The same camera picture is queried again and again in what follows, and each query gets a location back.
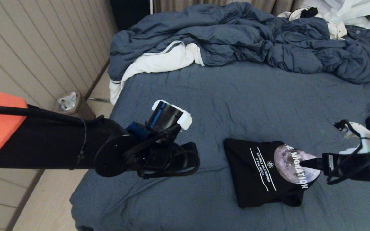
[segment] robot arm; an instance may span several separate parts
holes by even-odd
[[[137,171],[145,179],[190,175],[199,168],[195,143],[174,143],[180,129],[191,125],[191,114],[166,101],[155,102],[145,125],[133,122],[127,129],[103,116],[83,120],[18,101],[22,107],[0,104],[0,133],[6,132],[0,168],[95,169],[104,177]]]
[[[303,167],[323,170],[328,176],[328,184],[336,184],[346,179],[370,181],[370,117],[365,120],[367,128],[361,124],[341,120],[335,127],[347,139],[360,139],[355,148],[335,153],[324,153],[322,158],[301,161]]]

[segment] atom logo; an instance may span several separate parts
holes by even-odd
[[[273,163],[271,161],[268,161],[268,163],[266,164],[269,168],[273,168]]]

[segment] blue comforter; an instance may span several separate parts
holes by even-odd
[[[331,40],[324,19],[289,22],[248,3],[195,5],[147,16],[113,37],[109,76],[121,80],[137,57],[176,40],[198,44],[206,66],[252,61],[298,73],[329,72],[351,83],[370,81],[370,48],[363,42]]]

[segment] black cable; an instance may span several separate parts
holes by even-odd
[[[74,165],[73,168],[71,168],[70,170],[74,170],[76,169],[77,165],[81,162],[81,160],[85,159],[85,145],[86,145],[86,140],[87,140],[87,136],[88,136],[88,128],[86,126],[86,122],[85,120],[81,119],[80,120],[82,121],[82,123],[84,124],[84,129],[85,129],[85,137],[84,137],[84,142],[82,143],[82,146],[81,146],[81,150],[79,151],[79,154],[78,154],[78,157],[76,159],[76,164]]]
[[[181,154],[185,154],[185,153],[192,153],[192,154],[195,155],[195,157],[197,159],[197,164],[190,171],[187,171],[187,172],[179,172],[179,173],[174,173],[174,172],[158,172],[158,173],[153,173],[153,174],[144,174],[144,171],[138,171],[138,175],[140,177],[144,178],[145,180],[146,179],[149,179],[149,178],[157,178],[157,177],[171,177],[171,176],[187,176],[187,175],[192,175],[192,174],[194,174],[195,172],[198,171],[199,166],[201,165],[201,161],[199,159],[199,156],[195,152],[190,151],[190,150],[186,150],[184,152],[181,152]]]
[[[359,138],[361,138],[361,135],[355,131],[355,129],[352,127],[351,123],[348,121],[348,120],[341,120],[341,122],[345,123],[347,126],[348,126],[348,129],[351,130],[356,136],[358,136]],[[348,155],[343,161],[341,161],[333,170],[332,172],[330,172],[328,178],[326,179],[327,183],[330,184],[330,180],[331,178],[333,177],[333,175],[339,171],[339,169],[347,162],[349,161],[352,156],[354,156],[355,154],[357,154],[360,150],[362,149],[362,141],[360,141],[358,147],[355,149],[355,151],[353,151],[350,155]]]
[[[56,112],[40,109],[32,105],[29,105],[28,107],[29,108],[16,108],[16,107],[0,106],[0,114],[14,115],[14,116],[17,115],[17,116],[39,117],[39,118],[49,119],[49,120],[62,122],[62,123],[75,124],[75,125],[80,125],[82,122],[82,125],[84,126],[84,130],[85,130],[84,142],[82,143],[81,150],[78,154],[76,164],[71,168],[71,170],[75,169],[77,165],[81,162],[81,160],[85,158],[85,146],[86,146],[87,136],[88,136],[87,123],[89,124],[98,123],[104,118],[104,116],[100,115],[99,117],[93,120],[85,121],[81,118],[72,117],[72,116],[63,115],[63,114],[59,114]]]
[[[124,152],[122,155],[125,159],[125,161],[130,164],[133,163],[135,160],[135,154],[138,152],[141,152],[143,149],[148,148],[149,146],[153,145],[156,141],[167,137],[169,134],[171,134],[173,131],[178,129],[180,127],[179,124],[175,124],[172,127],[169,127],[162,132],[144,140],[143,142],[139,143],[138,145],[135,145],[128,151]]]
[[[16,108],[16,107],[5,107],[0,106],[0,114],[3,115],[14,115],[14,116],[32,116],[32,117],[39,117],[50,119],[58,122],[69,123],[69,124],[81,124],[81,119],[59,114],[53,111],[44,110],[38,107],[31,107],[31,108]],[[103,115],[100,115],[98,118],[93,120],[88,120],[86,123],[97,123],[98,121],[104,118]]]
[[[339,182],[342,182],[350,177],[353,177],[354,175],[358,174],[359,172],[361,172],[362,170],[364,170],[365,168],[367,168],[368,166],[370,165],[370,159],[368,161],[366,161],[364,164],[361,164],[359,165],[358,167],[354,168],[353,170],[347,172],[346,174],[344,174],[343,176],[335,179],[335,180],[332,180],[330,182],[328,182],[328,184],[332,185],[332,184],[338,184]]]

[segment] white stripe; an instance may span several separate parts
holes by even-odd
[[[202,60],[201,48],[198,47],[197,51],[198,51],[198,60],[199,60],[199,63],[201,64],[202,67],[204,67],[205,64],[204,64],[204,61]]]
[[[254,159],[254,163],[255,163],[256,167],[258,168],[257,162],[255,161],[254,153],[252,152],[252,149],[251,148],[249,148],[249,150],[251,150],[252,158]],[[262,184],[265,186],[266,191],[269,192],[268,187],[266,187],[265,183],[263,182],[263,178],[262,178],[261,171],[260,171],[259,168],[258,168],[258,172],[260,173]]]
[[[263,157],[262,157],[262,154],[261,154],[260,148],[258,148],[258,147],[257,147],[257,149],[258,149],[258,152],[259,152],[259,153],[260,153],[260,155],[261,155],[261,158],[262,158],[262,161],[263,161],[263,165],[265,165],[266,171],[268,171],[269,178],[270,178],[270,182],[272,183],[273,189],[275,189],[275,191],[276,191],[275,185],[273,184],[272,177],[270,176],[270,171],[268,170],[268,167],[267,167],[267,166],[266,166],[266,164],[265,164],[265,160],[264,160],[264,159],[263,159]]]
[[[170,43],[166,48],[165,48],[165,50],[163,50],[163,51],[161,51],[161,52],[159,52],[159,53],[144,53],[144,54],[142,54],[141,56],[153,56],[153,55],[160,55],[160,54],[165,54],[166,52],[168,52],[169,51],[169,49],[173,46],[173,45],[175,45],[175,44],[177,44],[177,43],[182,43],[182,44],[184,44],[183,42],[181,42],[181,41],[173,41],[172,43]]]

